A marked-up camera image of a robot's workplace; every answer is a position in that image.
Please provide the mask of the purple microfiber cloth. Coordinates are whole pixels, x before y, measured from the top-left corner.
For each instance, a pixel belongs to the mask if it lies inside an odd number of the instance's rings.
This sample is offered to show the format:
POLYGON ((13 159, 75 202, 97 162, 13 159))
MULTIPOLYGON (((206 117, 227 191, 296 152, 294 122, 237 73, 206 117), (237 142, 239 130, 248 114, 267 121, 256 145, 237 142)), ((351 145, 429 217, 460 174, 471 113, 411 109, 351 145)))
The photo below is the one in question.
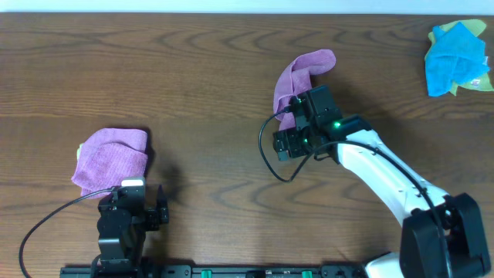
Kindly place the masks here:
POLYGON ((332 50, 320 49, 294 59, 280 75, 273 95, 273 113, 289 105, 293 96, 312 89, 311 76, 320 75, 335 67, 337 59, 332 50))

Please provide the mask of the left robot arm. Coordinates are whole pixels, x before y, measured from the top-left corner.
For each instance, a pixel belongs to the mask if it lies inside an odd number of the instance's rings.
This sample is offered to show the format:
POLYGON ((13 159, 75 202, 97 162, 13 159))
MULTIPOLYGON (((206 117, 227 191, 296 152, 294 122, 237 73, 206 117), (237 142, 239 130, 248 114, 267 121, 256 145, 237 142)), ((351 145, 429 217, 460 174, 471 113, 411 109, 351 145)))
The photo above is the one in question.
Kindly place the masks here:
POLYGON ((169 223, 167 197, 157 188, 156 205, 146 206, 144 186, 118 186, 100 200, 97 222, 100 255, 92 277, 159 277, 161 269, 143 257, 146 233, 169 223))

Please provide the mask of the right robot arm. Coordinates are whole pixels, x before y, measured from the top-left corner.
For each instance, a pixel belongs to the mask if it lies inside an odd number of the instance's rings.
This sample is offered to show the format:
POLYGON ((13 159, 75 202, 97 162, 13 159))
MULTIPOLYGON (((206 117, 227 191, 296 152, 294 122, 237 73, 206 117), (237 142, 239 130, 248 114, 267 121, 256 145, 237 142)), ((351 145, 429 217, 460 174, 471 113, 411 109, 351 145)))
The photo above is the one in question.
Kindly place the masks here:
POLYGON ((483 277, 492 269, 482 215, 468 194, 452 196, 406 165, 358 115, 345 117, 327 86, 291 96, 274 117, 279 160, 333 159, 361 179, 401 226, 401 247, 364 264, 366 277, 483 277))

